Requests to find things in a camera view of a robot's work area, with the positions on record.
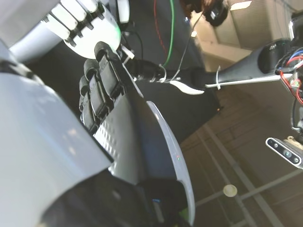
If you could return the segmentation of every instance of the ceiling light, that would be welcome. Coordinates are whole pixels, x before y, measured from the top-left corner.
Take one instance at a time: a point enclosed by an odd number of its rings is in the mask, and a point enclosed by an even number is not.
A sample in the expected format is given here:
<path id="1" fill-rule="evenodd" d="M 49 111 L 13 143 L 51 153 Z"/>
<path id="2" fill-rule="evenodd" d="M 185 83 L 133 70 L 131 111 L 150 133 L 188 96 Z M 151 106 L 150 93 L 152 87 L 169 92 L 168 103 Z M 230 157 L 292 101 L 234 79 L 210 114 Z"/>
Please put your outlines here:
<path id="1" fill-rule="evenodd" d="M 197 36 L 197 32 L 196 31 L 192 31 L 191 37 L 196 37 L 196 36 Z"/>
<path id="2" fill-rule="evenodd" d="M 250 6 L 251 2 L 252 1 L 237 2 L 232 5 L 231 10 L 246 9 L 248 6 Z"/>

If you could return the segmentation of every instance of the green wire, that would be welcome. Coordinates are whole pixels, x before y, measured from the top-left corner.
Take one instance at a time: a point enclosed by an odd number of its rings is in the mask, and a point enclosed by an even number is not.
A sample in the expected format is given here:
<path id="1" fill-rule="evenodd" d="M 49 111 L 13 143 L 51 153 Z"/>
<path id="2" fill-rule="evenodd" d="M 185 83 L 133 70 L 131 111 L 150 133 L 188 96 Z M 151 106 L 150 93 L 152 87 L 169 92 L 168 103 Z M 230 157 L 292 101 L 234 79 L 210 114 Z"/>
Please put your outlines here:
<path id="1" fill-rule="evenodd" d="M 165 67 L 168 64 L 169 60 L 170 60 L 172 45 L 174 43 L 175 9 L 174 9 L 174 1 L 169 0 L 169 2 L 170 2 L 170 7 L 171 7 L 170 45 L 169 45 L 169 54 L 167 55 L 167 59 L 166 59 L 165 63 L 163 64 L 163 67 Z"/>

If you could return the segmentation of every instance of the camera lens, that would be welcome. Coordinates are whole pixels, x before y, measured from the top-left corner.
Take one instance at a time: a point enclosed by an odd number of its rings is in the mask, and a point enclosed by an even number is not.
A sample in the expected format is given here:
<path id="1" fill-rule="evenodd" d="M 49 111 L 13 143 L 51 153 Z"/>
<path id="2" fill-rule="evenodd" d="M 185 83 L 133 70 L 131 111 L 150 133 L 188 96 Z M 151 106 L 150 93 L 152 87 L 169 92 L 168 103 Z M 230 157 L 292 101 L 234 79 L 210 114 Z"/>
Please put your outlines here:
<path id="1" fill-rule="evenodd" d="M 290 157 L 292 156 L 292 153 L 291 153 L 290 151 L 288 151 L 288 150 L 284 150 L 284 151 L 283 151 L 283 155 L 284 155 L 285 157 L 290 158 Z"/>
<path id="2" fill-rule="evenodd" d="M 295 164 L 299 163 L 299 159 L 297 157 L 294 158 L 294 163 Z"/>

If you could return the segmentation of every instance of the person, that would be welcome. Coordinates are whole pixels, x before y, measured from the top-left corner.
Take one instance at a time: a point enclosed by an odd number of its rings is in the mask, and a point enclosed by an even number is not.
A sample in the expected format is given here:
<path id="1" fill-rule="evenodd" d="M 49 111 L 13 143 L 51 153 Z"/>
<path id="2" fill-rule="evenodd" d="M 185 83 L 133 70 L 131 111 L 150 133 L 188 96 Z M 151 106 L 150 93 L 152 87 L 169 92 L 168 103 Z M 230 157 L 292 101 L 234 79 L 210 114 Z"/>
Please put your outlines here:
<path id="1" fill-rule="evenodd" d="M 225 0 L 179 0 L 186 17 L 191 18 L 191 12 L 203 12 L 205 19 L 212 26 L 220 26 L 227 18 L 229 5 Z"/>

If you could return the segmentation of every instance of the blue wire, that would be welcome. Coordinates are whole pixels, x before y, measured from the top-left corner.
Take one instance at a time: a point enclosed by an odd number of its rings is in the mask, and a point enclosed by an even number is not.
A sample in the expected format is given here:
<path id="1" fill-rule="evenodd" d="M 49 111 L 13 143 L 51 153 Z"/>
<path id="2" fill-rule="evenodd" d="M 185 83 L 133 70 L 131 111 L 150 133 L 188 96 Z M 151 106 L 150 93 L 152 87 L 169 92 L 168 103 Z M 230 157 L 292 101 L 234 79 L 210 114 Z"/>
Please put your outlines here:
<path id="1" fill-rule="evenodd" d="M 294 53 L 289 59 L 292 59 L 293 57 L 297 56 L 298 54 L 303 53 L 303 51 L 298 51 L 296 53 Z"/>

